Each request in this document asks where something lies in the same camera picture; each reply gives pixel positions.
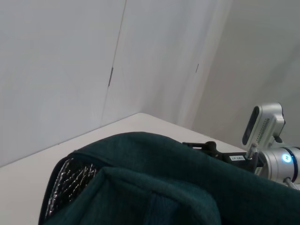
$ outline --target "white table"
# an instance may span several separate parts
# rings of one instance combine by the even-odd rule
[[[0,168],[0,224],[37,224],[49,177],[60,159],[92,142],[133,131],[165,135],[179,142],[215,141],[221,152],[243,151],[153,116],[138,113]]]

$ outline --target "silver foil lining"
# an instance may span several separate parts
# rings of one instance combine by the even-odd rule
[[[99,168],[91,163],[68,159],[60,169],[48,201],[45,219],[73,201],[96,176]]]

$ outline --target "vent grille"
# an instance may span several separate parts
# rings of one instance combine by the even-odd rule
[[[258,134],[258,137],[256,139],[257,144],[260,144],[264,135],[264,132],[266,131],[268,124],[270,122],[270,119],[265,119],[261,128],[261,131]]]

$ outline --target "blue led light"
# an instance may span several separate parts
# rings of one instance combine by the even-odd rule
[[[286,163],[290,163],[292,161],[292,157],[288,154],[283,154],[282,160],[285,161]]]

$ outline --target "dark green fabric bag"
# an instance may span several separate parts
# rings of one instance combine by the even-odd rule
[[[115,135],[62,159],[47,225],[300,225],[300,192],[168,137]]]

